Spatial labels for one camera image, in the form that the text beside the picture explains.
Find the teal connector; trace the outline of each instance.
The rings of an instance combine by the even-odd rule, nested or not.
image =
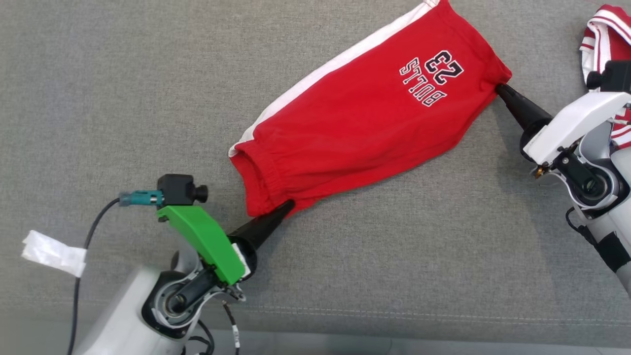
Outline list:
[[[121,199],[119,206],[122,207],[130,205],[159,206],[164,199],[160,190],[137,190],[132,193],[121,192],[119,198]]]

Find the black wire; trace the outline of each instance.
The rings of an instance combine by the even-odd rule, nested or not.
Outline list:
[[[208,327],[204,324],[204,322],[201,321],[201,319],[198,319],[198,324],[202,328],[202,330],[204,330],[204,333],[206,333],[206,336],[208,338],[208,346],[206,347],[205,355],[213,355],[213,352],[215,352],[215,339],[213,338],[213,335],[210,334],[210,330],[208,330]]]
[[[232,311],[230,310],[230,305],[226,302],[223,301],[223,309],[226,310],[226,314],[228,315],[228,318],[230,319],[230,324],[232,324],[233,326],[237,325],[237,321],[235,320],[235,317],[232,316]],[[235,334],[235,355],[239,355],[239,347],[237,347],[237,340],[238,340],[238,333],[234,333]]]
[[[388,348],[388,352],[386,355],[390,355],[390,351],[392,350],[392,338],[390,338],[390,347]]]
[[[223,302],[223,309],[226,310],[228,318],[230,318],[230,324],[237,325],[237,321],[235,321],[235,317],[232,316],[232,311],[230,311],[230,306],[225,301]]]
[[[115,198],[110,203],[108,203],[101,212],[98,213],[97,218],[92,222],[92,226],[90,227],[90,231],[88,232],[88,237],[85,239],[85,243],[83,245],[83,249],[88,249],[90,247],[90,242],[92,241],[92,237],[94,236],[94,230],[97,228],[97,224],[103,218],[103,215],[110,209],[110,207],[114,206],[120,201],[120,199]],[[72,355],[74,349],[74,340],[77,334],[77,313],[79,313],[79,285],[81,283],[81,278],[77,277],[74,280],[74,300],[73,300],[73,326],[70,330],[70,345],[68,345],[68,355]]]
[[[567,221],[567,224],[576,232],[576,233],[581,233],[581,231],[579,231],[578,228],[576,228],[576,226],[572,223],[572,221],[570,220],[570,214],[574,212],[574,207],[570,207],[569,210],[567,210],[567,212],[565,213],[565,220]]]
[[[206,339],[204,339],[202,337],[198,337],[197,335],[190,337],[189,340],[196,340],[196,341],[202,342],[202,343],[204,343],[206,345],[210,345],[210,342],[208,340],[206,340]]]

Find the green 3d printed part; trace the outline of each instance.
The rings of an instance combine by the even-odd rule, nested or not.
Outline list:
[[[214,265],[221,281],[233,285],[245,273],[245,267],[219,224],[199,206],[166,206],[158,210],[204,258]]]

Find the fabric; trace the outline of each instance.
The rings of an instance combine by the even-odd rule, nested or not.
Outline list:
[[[230,149],[249,215],[295,212],[453,148],[510,71],[447,0],[414,10],[274,101]]]
[[[611,1],[630,13],[631,1]],[[232,232],[250,218],[227,148],[288,88],[419,2],[3,1],[2,353],[68,346],[74,277],[22,259],[29,230],[83,246],[121,191],[181,173],[208,185],[201,206]],[[585,92],[577,44],[594,2],[450,0],[512,70],[510,85],[551,114]],[[496,98],[439,159],[287,219],[242,285],[239,329],[631,347],[627,293],[567,226],[567,190],[529,175],[521,134]],[[138,264],[169,268],[177,238],[154,208],[105,214],[78,340]],[[202,319],[230,327],[220,302]],[[242,354],[258,350],[242,341]]]
[[[612,5],[602,5],[589,20],[580,47],[585,81],[590,71],[603,72],[608,61],[631,60],[630,25],[631,17]],[[631,110],[616,119],[631,121]],[[619,148],[631,147],[631,126],[614,124],[611,138]]]

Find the red shorts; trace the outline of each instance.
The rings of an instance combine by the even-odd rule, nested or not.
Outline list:
[[[453,148],[508,68],[447,0],[425,0],[284,93],[229,152],[257,216],[412,169]]]

